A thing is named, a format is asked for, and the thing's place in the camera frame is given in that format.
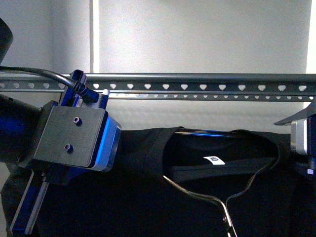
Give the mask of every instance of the black t-shirt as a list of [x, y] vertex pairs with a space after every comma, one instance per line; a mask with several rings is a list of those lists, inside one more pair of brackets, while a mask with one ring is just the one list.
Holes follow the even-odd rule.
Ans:
[[[249, 138], [230, 139], [174, 135], [177, 129], [123, 131], [110, 172], [84, 173], [65, 187], [50, 185], [37, 219], [40, 236], [227, 236], [217, 206], [186, 196], [162, 178], [222, 201], [245, 188], [251, 172], [187, 175], [214, 170], [204, 156], [220, 157], [230, 171], [242, 168], [240, 160], [268, 158], [271, 164], [248, 192], [228, 203], [239, 237], [315, 236], [315, 190], [288, 168], [288, 134], [238, 131]], [[1, 192], [8, 223], [29, 175], [14, 170]]]

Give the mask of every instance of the bolt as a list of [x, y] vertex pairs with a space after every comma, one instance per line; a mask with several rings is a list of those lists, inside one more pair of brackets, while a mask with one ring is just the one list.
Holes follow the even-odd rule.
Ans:
[[70, 145], [70, 144], [66, 144], [64, 146], [64, 149], [65, 149], [66, 152], [71, 153], [71, 152], [73, 152], [74, 147], [72, 145]]
[[82, 124], [82, 120], [79, 117], [74, 118], [74, 124], [76, 126], [80, 126]]

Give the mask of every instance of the hole in rail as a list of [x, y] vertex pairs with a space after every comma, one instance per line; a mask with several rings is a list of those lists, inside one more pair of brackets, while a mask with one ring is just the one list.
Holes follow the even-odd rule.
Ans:
[[260, 91], [264, 91], [266, 89], [266, 86], [265, 85], [258, 85], [258, 89]]
[[244, 91], [246, 89], [246, 86], [245, 85], [239, 85], [238, 89], [241, 90], [241, 91]]
[[29, 83], [28, 86], [29, 86], [30, 89], [33, 89], [35, 87], [35, 84], [34, 83]]
[[127, 88], [128, 88], [128, 89], [130, 89], [130, 90], [131, 90], [131, 89], [133, 89], [133, 87], [134, 87], [134, 85], [133, 85], [133, 84], [127, 84]]
[[186, 89], [188, 88], [188, 85], [187, 85], [187, 84], [182, 84], [182, 85], [181, 85], [181, 88], [182, 88], [183, 90], [186, 90]]
[[307, 89], [307, 86], [305, 86], [305, 85], [300, 85], [300, 86], [298, 87], [298, 89], [299, 89], [301, 92], [303, 92], [303, 91], [305, 91], [305, 90]]
[[207, 85], [201, 84], [201, 85], [199, 85], [199, 87], [200, 87], [201, 90], [205, 90], [207, 88]]
[[43, 83], [43, 86], [44, 86], [45, 89], [49, 88], [49, 84], [48, 83]]
[[279, 85], [277, 88], [279, 91], [285, 91], [286, 85]]
[[219, 85], [218, 88], [220, 88], [220, 90], [225, 90], [226, 85], [223, 85], [223, 84], [222, 84], [222, 85]]
[[62, 84], [62, 83], [59, 83], [58, 86], [59, 86], [60, 89], [64, 89], [65, 88], [65, 85]]
[[110, 88], [115, 89], [116, 87], [117, 87], [116, 84], [114, 84], [114, 83], [111, 83], [111, 84], [110, 84]]
[[150, 84], [145, 84], [144, 87], [145, 87], [147, 90], [149, 90], [150, 87], [152, 87], [152, 85], [150, 85]]
[[162, 87], [163, 87], [165, 90], [168, 90], [170, 86], [169, 86], [169, 84], [163, 84]]

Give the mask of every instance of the metal rail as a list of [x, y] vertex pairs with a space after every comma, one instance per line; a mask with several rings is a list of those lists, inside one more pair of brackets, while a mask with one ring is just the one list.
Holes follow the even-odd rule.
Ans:
[[[308, 102], [316, 96], [316, 74], [86, 75], [88, 87], [110, 90], [112, 99]], [[0, 73], [0, 92], [61, 93], [64, 88], [42, 77]]]

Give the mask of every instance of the white wall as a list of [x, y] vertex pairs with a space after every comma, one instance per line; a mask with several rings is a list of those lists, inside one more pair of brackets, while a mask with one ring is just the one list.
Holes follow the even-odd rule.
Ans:
[[305, 73], [311, 0], [99, 0], [101, 72]]
[[52, 70], [51, 0], [1, 0], [0, 17], [14, 37], [2, 65]]
[[52, 0], [53, 67], [90, 72], [90, 0]]
[[306, 73], [316, 74], [316, 1], [312, 2]]

